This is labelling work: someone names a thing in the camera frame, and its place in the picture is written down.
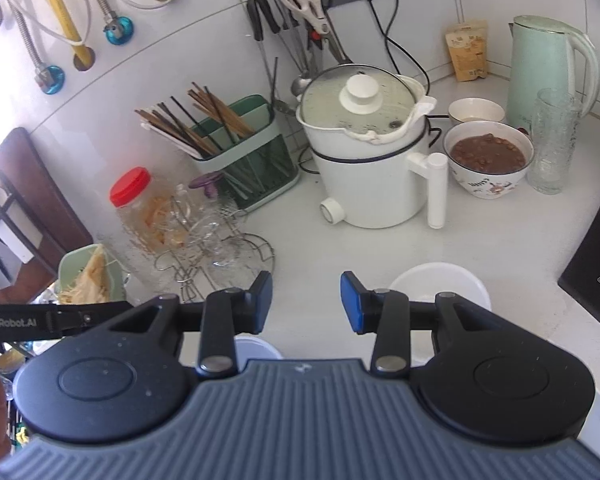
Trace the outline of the translucent plastic bowl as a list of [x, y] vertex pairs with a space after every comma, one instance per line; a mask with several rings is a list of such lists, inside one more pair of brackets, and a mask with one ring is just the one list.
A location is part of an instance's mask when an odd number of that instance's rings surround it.
[[282, 354], [269, 342], [255, 336], [235, 338], [236, 356], [239, 362], [249, 360], [281, 360]]

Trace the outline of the black dish rack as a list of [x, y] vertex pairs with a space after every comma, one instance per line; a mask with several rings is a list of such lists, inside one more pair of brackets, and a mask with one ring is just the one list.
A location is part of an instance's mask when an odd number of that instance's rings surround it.
[[31, 275], [27, 266], [42, 273], [35, 288], [27, 292], [26, 301], [34, 299], [58, 278], [59, 258], [65, 253], [64, 248], [6, 179], [0, 184], [0, 242], [19, 262], [18, 274], [5, 272], [12, 286], [23, 275], [26, 278]]

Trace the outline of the green colander with noodles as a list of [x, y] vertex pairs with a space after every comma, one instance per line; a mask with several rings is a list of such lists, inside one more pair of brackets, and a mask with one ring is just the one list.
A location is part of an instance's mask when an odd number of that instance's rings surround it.
[[60, 304], [123, 301], [122, 266], [103, 244], [91, 244], [67, 252], [59, 263], [56, 294]]

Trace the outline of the red lid plastic jar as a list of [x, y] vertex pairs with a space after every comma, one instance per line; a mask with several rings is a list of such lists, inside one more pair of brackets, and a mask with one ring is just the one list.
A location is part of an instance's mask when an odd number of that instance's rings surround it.
[[175, 186], [137, 166], [120, 177], [109, 201], [134, 244], [149, 255], [185, 246], [187, 232], [174, 216]]

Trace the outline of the dark wooden cutting board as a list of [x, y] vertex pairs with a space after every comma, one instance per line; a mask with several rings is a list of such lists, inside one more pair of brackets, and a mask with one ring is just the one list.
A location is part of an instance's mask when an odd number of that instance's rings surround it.
[[26, 304], [56, 280], [68, 252], [93, 243], [46, 169], [26, 129], [15, 128], [0, 145], [0, 182], [18, 194], [23, 210], [43, 229], [38, 258], [20, 268], [15, 283], [0, 290], [0, 304]]

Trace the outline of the green chopstick holder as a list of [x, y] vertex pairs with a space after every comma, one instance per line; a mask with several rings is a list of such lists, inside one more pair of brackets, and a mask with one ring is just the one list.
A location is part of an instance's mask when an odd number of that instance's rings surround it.
[[201, 177], [217, 180], [237, 206], [253, 211], [299, 181], [274, 106], [260, 94], [227, 104], [207, 87], [187, 91], [196, 119], [177, 99], [137, 108], [143, 128], [185, 153]]

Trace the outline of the floral bowl with brown food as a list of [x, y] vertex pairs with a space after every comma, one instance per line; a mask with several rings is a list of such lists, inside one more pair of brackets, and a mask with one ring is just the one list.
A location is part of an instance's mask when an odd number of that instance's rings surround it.
[[496, 200], [521, 184], [534, 159], [534, 147], [522, 131], [475, 120], [452, 127], [442, 148], [455, 181], [470, 195]]

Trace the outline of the white electric cooking pot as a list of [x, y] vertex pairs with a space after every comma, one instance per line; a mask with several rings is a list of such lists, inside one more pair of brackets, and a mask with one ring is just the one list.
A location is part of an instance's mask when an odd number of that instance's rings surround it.
[[449, 159], [430, 148], [428, 114], [437, 101], [414, 78], [365, 64], [324, 70], [303, 90], [298, 122], [327, 193], [331, 224], [398, 226], [427, 213], [446, 221]]

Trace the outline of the small white bowl back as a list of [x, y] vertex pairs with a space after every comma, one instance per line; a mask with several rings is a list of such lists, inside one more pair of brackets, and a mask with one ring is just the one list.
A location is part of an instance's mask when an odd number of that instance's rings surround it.
[[453, 124], [464, 124], [475, 120], [502, 122], [505, 110], [498, 103], [483, 98], [464, 98], [452, 102], [448, 108]]

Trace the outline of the textured clear glass tumbler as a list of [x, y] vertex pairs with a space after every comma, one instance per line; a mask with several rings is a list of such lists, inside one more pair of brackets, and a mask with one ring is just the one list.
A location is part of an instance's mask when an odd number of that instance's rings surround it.
[[568, 91], [545, 88], [536, 96], [531, 123], [534, 156], [527, 172], [532, 188], [546, 195], [564, 189], [577, 140], [581, 101]]

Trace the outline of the yellow snack packet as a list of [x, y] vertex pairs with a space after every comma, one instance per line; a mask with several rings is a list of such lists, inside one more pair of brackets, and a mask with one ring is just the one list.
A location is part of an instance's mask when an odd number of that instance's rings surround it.
[[445, 42], [458, 82], [486, 78], [488, 74], [488, 22], [471, 20], [449, 26]]

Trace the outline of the yellow gas pipe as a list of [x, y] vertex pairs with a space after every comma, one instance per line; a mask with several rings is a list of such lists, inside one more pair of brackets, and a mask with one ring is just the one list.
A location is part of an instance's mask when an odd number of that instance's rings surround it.
[[88, 36], [88, 26], [91, 25], [91, 19], [86, 19], [86, 31], [79, 32], [64, 0], [48, 0], [48, 2], [57, 18], [61, 31], [64, 34], [65, 42], [72, 47], [74, 67], [79, 72], [86, 72], [92, 68], [95, 63], [95, 53], [85, 44], [85, 40], [87, 40]]

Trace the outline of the mint green electric kettle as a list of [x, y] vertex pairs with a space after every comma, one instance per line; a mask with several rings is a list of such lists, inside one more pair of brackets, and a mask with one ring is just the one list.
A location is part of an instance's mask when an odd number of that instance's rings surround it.
[[509, 31], [513, 50], [506, 122], [529, 132], [536, 96], [545, 88], [574, 96], [577, 54], [584, 57], [590, 76], [581, 112], [587, 115], [600, 93], [600, 62], [591, 39], [567, 23], [537, 15], [516, 16]]

